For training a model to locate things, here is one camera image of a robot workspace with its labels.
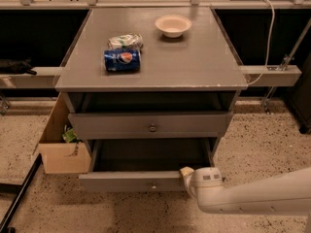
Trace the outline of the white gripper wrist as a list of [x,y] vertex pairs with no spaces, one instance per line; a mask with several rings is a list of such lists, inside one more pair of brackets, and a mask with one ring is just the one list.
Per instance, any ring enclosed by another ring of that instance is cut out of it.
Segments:
[[196,199],[196,192],[195,192],[195,188],[191,183],[191,178],[192,178],[192,173],[194,172],[194,170],[191,167],[184,167],[180,170],[181,175],[183,176],[183,180],[184,180],[184,185],[186,188],[187,193],[189,194],[189,196],[193,199]]

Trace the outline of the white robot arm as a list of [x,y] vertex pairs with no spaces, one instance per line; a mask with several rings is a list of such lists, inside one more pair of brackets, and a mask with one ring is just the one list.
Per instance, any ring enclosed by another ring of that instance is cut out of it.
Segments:
[[184,167],[180,173],[204,213],[308,216],[304,233],[311,233],[311,168],[231,187],[216,167]]

